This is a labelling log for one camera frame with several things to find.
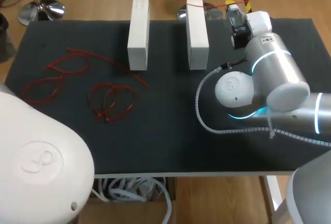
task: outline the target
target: white box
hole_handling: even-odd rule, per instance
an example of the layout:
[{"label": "white box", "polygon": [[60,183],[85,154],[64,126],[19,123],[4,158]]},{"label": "white box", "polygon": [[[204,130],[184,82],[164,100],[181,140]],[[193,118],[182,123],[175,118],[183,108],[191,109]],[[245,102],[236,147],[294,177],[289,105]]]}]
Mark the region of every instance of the white box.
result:
[{"label": "white box", "polygon": [[205,70],[208,63],[209,42],[202,0],[186,1],[186,34],[190,70]]},{"label": "white box", "polygon": [[128,40],[130,70],[147,70],[148,39],[148,0],[133,0]]}]

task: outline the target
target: robot logo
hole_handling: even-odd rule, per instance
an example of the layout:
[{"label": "robot logo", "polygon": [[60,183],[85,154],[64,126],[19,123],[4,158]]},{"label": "robot logo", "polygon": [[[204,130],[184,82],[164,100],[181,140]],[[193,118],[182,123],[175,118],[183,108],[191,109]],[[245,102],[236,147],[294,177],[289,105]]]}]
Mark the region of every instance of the robot logo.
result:
[{"label": "robot logo", "polygon": [[21,147],[14,162],[16,176],[30,184],[47,184],[61,172],[63,158],[52,144],[29,142]]},{"label": "robot logo", "polygon": [[228,77],[222,84],[223,91],[232,91],[239,85],[239,80],[236,77]]},{"label": "robot logo", "polygon": [[50,165],[52,162],[52,152],[44,151],[37,160],[32,158],[30,165],[22,165],[21,169],[27,173],[38,173],[44,166]]}]

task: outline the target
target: floor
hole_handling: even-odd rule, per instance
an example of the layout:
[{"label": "floor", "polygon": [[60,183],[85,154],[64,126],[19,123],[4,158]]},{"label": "floor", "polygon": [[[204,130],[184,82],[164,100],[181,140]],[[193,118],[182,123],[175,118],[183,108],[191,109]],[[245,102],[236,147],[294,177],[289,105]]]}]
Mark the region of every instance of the floor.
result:
[{"label": "floor", "polygon": [[[9,34],[19,45],[26,27],[17,21],[19,9],[31,0],[0,9],[10,23]],[[59,0],[65,4],[65,19],[129,20],[132,0]],[[225,0],[205,0],[215,5]],[[331,0],[250,0],[252,10],[268,11],[274,18],[312,18],[326,48],[331,52]],[[149,0],[152,20],[176,19],[185,0]],[[0,65],[0,81],[4,82],[11,62]],[[287,176],[279,176],[282,195]],[[89,223],[161,223],[164,202],[103,204],[89,202],[79,218],[79,224]],[[183,177],[177,180],[177,198],[173,202],[171,224],[194,223],[254,223],[269,221],[260,180],[251,177]]]}]

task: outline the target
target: table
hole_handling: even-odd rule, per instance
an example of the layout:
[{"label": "table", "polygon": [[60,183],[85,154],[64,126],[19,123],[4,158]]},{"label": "table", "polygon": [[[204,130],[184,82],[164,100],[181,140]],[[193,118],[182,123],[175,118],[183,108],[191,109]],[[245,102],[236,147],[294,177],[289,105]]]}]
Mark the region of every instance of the table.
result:
[{"label": "table", "polygon": [[[194,111],[195,91],[202,78],[224,62],[235,62],[244,50],[233,50],[225,21],[207,21],[209,59],[206,71],[189,71],[185,22],[151,21],[148,70],[132,76],[104,61],[92,60],[86,74],[68,76],[61,92],[34,108],[76,131],[91,150],[96,177],[184,175],[287,174],[325,153],[328,148],[269,133],[214,135],[200,126]],[[274,19],[312,92],[331,93],[331,62],[310,19]],[[6,85],[18,96],[27,83],[55,76],[44,68],[67,54],[67,47],[112,57],[128,67],[128,21],[54,21],[32,23],[21,42]],[[236,70],[249,71],[248,64]],[[240,127],[228,118],[214,96],[218,77],[201,92],[200,111],[207,125],[218,129]],[[94,120],[86,96],[100,82],[128,84],[139,101],[131,113],[105,124]],[[35,92],[40,97],[43,92]],[[309,134],[330,140],[330,136]]]}]

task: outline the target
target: red cable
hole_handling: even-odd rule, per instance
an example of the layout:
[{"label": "red cable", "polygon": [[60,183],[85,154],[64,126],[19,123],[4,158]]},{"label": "red cable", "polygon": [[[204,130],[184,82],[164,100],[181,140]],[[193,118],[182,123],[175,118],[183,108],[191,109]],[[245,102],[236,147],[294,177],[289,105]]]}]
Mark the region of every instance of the red cable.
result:
[{"label": "red cable", "polygon": [[[61,70],[61,69],[58,69],[58,68],[54,67],[54,65],[56,65],[57,63],[59,63],[59,62],[61,62],[63,60],[66,60],[68,58],[73,58],[73,57],[79,57],[79,56],[80,57],[84,57],[87,60],[86,66],[83,69],[81,69],[81,70],[78,70],[78,71],[65,71],[65,70]],[[47,66],[46,70],[47,69],[54,69],[54,70],[56,70],[58,72],[61,72],[62,74],[79,74],[79,73],[85,72],[88,69],[89,65],[90,65],[89,58],[85,54],[82,54],[82,53],[71,53],[71,54],[65,55],[64,57],[61,57],[61,58],[55,60],[54,62],[52,62],[49,66]]]},{"label": "red cable", "polygon": [[[136,94],[135,94],[134,90],[130,86],[128,86],[128,85],[116,85],[116,86],[112,87],[105,94],[104,99],[103,99],[103,107],[104,107],[104,104],[106,102],[106,97],[108,95],[110,95],[114,90],[117,90],[117,89],[128,89],[128,90],[130,90],[132,92],[132,95],[133,95],[133,102],[135,102],[135,100],[136,100]],[[124,110],[123,112],[121,112],[121,113],[119,113],[119,114],[117,114],[117,115],[115,115],[114,117],[111,117],[111,118],[107,117],[106,116],[107,113],[105,112],[106,122],[111,122],[111,121],[114,121],[114,120],[116,120],[118,118],[121,118],[123,115],[125,115],[128,112],[130,112],[132,110],[132,108],[133,108],[133,103],[126,110]]]},{"label": "red cable", "polygon": [[[66,56],[64,56],[64,57],[61,57],[61,58],[57,59],[56,61],[52,62],[52,63],[46,68],[46,69],[50,69],[50,68],[51,68],[51,69],[54,69],[54,70],[56,70],[56,71],[58,71],[58,72],[61,72],[62,75],[61,75],[60,77],[57,77],[57,78],[44,78],[44,79],[40,79],[40,80],[37,80],[37,81],[34,81],[34,82],[28,84],[28,85],[25,87],[24,91],[23,91],[23,97],[26,96],[26,93],[27,93],[27,92],[28,92],[33,86],[35,86],[35,85],[37,85],[37,84],[40,84],[40,83],[45,83],[45,82],[47,82],[47,81],[56,81],[56,80],[58,80],[58,85],[57,85],[56,89],[51,93],[50,96],[48,96],[48,97],[46,97],[46,98],[44,98],[44,99],[42,99],[42,100],[29,100],[29,99],[24,98],[25,101],[26,101],[27,103],[35,103],[35,104],[38,104],[38,103],[44,103],[44,102],[47,102],[47,101],[49,101],[50,99],[52,99],[52,98],[56,95],[56,93],[58,93],[58,91],[59,91],[59,89],[60,89],[60,87],[61,87],[61,84],[62,84],[62,81],[63,81],[63,75],[65,75],[65,74],[79,74],[79,73],[83,73],[83,72],[85,72],[85,71],[88,69],[88,67],[90,66],[90,63],[91,63],[91,62],[90,62],[90,59],[89,59],[86,55],[92,55],[92,56],[95,56],[95,57],[101,58],[101,59],[103,59],[103,60],[105,60],[105,61],[107,61],[107,62],[112,63],[113,65],[119,67],[121,70],[123,70],[123,71],[127,72],[128,74],[132,75],[132,76],[133,76],[134,78],[136,78],[140,83],[142,83],[144,86],[146,86],[147,88],[149,88],[148,84],[145,83],[141,78],[139,78],[138,76],[136,76],[135,74],[133,74],[130,70],[128,70],[127,68],[125,68],[123,65],[121,65],[121,64],[119,64],[119,63],[116,63],[114,60],[112,60],[112,59],[110,59],[110,58],[106,58],[106,57],[103,57],[103,56],[101,56],[101,55],[98,55],[98,54],[95,54],[95,53],[92,53],[92,52],[79,51],[79,50],[76,50],[76,49],[73,49],[73,48],[68,48],[68,50],[69,50],[69,51],[76,51],[76,52],[78,52],[78,53],[72,53],[72,54],[68,54],[68,55],[66,55]],[[59,63],[59,62],[61,62],[61,61],[63,61],[63,60],[66,60],[66,59],[68,59],[68,58],[73,58],[73,57],[75,57],[75,56],[81,56],[81,57],[84,57],[84,58],[87,59],[87,64],[86,64],[86,66],[85,66],[83,69],[78,70],[78,71],[65,71],[65,70],[61,70],[61,69],[55,67],[55,65],[56,65],[57,63]],[[102,106],[102,110],[103,110],[103,111],[102,111],[102,112],[99,112],[99,111],[97,110],[97,108],[94,108],[94,107],[92,106],[92,104],[91,104],[91,108],[92,108],[92,110],[97,114],[96,119],[98,119],[98,118],[104,116],[104,117],[106,118],[106,122],[110,122],[110,121],[114,121],[114,120],[116,120],[116,119],[122,117],[123,115],[125,115],[126,113],[128,113],[129,111],[131,111],[131,109],[132,109],[132,107],[133,107],[133,104],[131,104],[131,105],[130,105],[126,110],[124,110],[123,112],[121,112],[121,113],[119,113],[119,114],[117,114],[117,115],[115,115],[115,116],[113,116],[113,117],[108,117],[107,114],[108,114],[108,113],[110,112],[110,110],[114,107],[114,105],[115,105],[115,101],[114,101],[109,107],[106,108],[106,106],[105,106],[106,98],[107,98],[107,97],[108,97],[113,91],[115,91],[116,96],[118,96],[118,90],[119,90],[119,89],[128,89],[128,90],[130,90],[130,91],[132,92],[133,99],[134,99],[134,101],[135,101],[135,99],[136,99],[135,92],[134,92],[134,90],[133,90],[130,86],[128,86],[128,85],[116,85],[116,86],[115,86],[115,85],[113,85],[112,83],[99,83],[99,84],[96,84],[96,85],[94,85],[94,86],[92,87],[92,89],[91,89],[90,92],[88,93],[88,96],[87,96],[87,100],[88,100],[88,102],[91,101],[92,93],[95,92],[95,90],[97,90],[98,88],[101,88],[101,87],[110,87],[110,89],[106,92],[106,94],[105,94],[105,96],[104,96],[104,98],[103,98],[103,106]]]},{"label": "red cable", "polygon": [[109,110],[115,105],[115,101],[114,101],[114,102],[113,102],[108,108],[106,108],[106,109],[105,109],[104,106],[103,106],[103,111],[102,111],[102,112],[99,112],[99,111],[97,110],[97,108],[94,108],[94,107],[92,106],[92,104],[91,104],[92,93],[95,92],[97,89],[99,89],[99,88],[101,88],[101,87],[111,87],[111,88],[113,88],[114,85],[113,85],[112,83],[99,83],[99,84],[94,85],[94,86],[91,88],[91,90],[89,91],[88,96],[87,96],[87,101],[90,102],[90,105],[91,105],[92,110],[97,114],[96,119],[99,119],[99,118],[105,116],[105,115],[109,112]]},{"label": "red cable", "polygon": [[40,80],[37,80],[37,81],[34,81],[30,84],[28,84],[24,91],[23,91],[23,97],[26,95],[26,93],[29,91],[29,89],[37,84],[40,84],[40,83],[45,83],[47,81],[58,81],[58,85],[56,87],[56,89],[51,93],[50,96],[44,98],[44,99],[41,99],[41,100],[38,100],[38,101],[35,101],[35,100],[29,100],[29,99],[24,99],[27,103],[35,103],[35,104],[38,104],[38,103],[45,103],[49,100],[51,100],[55,95],[56,93],[59,91],[60,89],[60,86],[62,84],[62,76],[59,76],[58,78],[43,78],[43,79],[40,79]]},{"label": "red cable", "polygon": [[94,57],[98,57],[98,58],[101,58],[103,60],[106,60],[108,61],[109,63],[112,63],[113,65],[117,66],[118,68],[120,68],[121,70],[125,71],[126,73],[130,74],[131,76],[133,76],[135,79],[137,79],[140,83],[142,83],[146,88],[149,88],[149,85],[147,83],[145,83],[140,77],[138,77],[137,75],[135,75],[134,73],[132,73],[130,70],[128,70],[127,68],[125,68],[123,65],[115,62],[114,60],[110,59],[110,58],[107,58],[107,57],[104,57],[104,56],[101,56],[101,55],[98,55],[98,54],[95,54],[93,52],[88,52],[88,51],[80,51],[80,50],[77,50],[77,49],[74,49],[74,48],[70,48],[68,47],[67,48],[68,51],[72,51],[72,52],[79,52],[79,53],[85,53],[85,54],[88,54],[88,55],[91,55],[91,56],[94,56]]},{"label": "red cable", "polygon": [[[194,4],[184,2],[183,0],[174,0],[174,1],[182,3],[182,4],[187,4],[187,5],[193,6],[193,7],[200,7],[200,8],[220,8],[220,7],[225,7],[226,6],[226,4],[216,5],[216,6],[199,6],[199,5],[194,5]],[[241,3],[247,3],[247,2],[248,1],[240,1],[240,2],[234,2],[233,4],[241,4]]]}]

